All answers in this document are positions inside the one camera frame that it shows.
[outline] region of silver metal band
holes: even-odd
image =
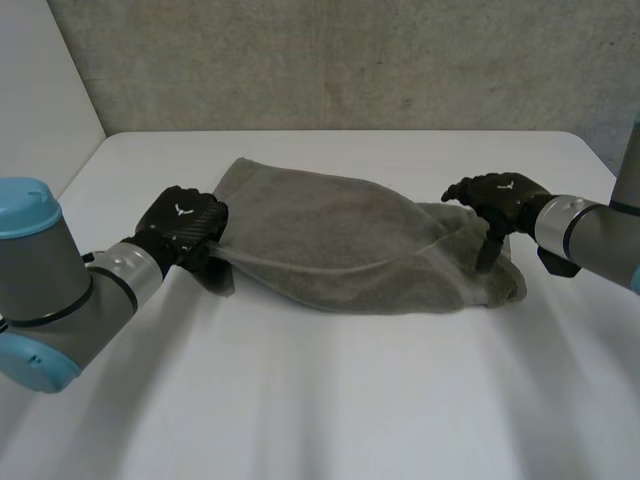
[[[91,267],[108,270],[129,285],[142,307],[162,285],[162,271],[153,257],[131,243],[117,243]]]
[[[562,195],[544,206],[536,220],[536,242],[545,250],[569,260],[564,251],[565,232],[580,212],[596,202],[571,195]]]

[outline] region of logo on robotic hand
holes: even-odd
[[[182,215],[189,215],[190,213],[193,213],[193,210],[182,210],[176,203],[176,212],[178,212],[178,216],[181,217]]]
[[[498,185],[497,188],[500,190],[513,190],[513,180],[511,180],[511,183],[509,185]]]

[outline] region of black wrist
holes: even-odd
[[[153,257],[160,267],[162,278],[166,277],[169,269],[178,261],[178,254],[171,243],[159,232],[140,230],[133,237],[122,240],[142,248]]]
[[[518,231],[536,239],[536,220],[547,203],[557,195],[534,195],[527,200],[518,215]]]

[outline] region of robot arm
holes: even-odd
[[[443,201],[459,200],[487,220],[487,239],[476,268],[491,267],[506,235],[529,234],[554,275],[585,268],[640,294],[640,121],[633,128],[608,206],[551,195],[517,174],[489,174],[452,185]]]
[[[0,370],[46,393],[80,375],[173,265],[203,268],[228,216],[213,195],[171,187],[86,267],[45,184],[2,179],[0,192]]]

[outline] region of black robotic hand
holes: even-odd
[[[160,194],[136,227],[136,234],[161,234],[175,255],[175,264],[195,272],[209,260],[207,242],[220,240],[229,210],[211,193],[178,186]]]
[[[493,266],[507,235],[532,233],[527,222],[527,206],[534,198],[548,200],[550,194],[519,173],[490,173],[464,178],[442,195],[443,202],[458,200],[462,205],[473,208],[489,223],[487,238],[476,261],[478,272],[487,272]]]

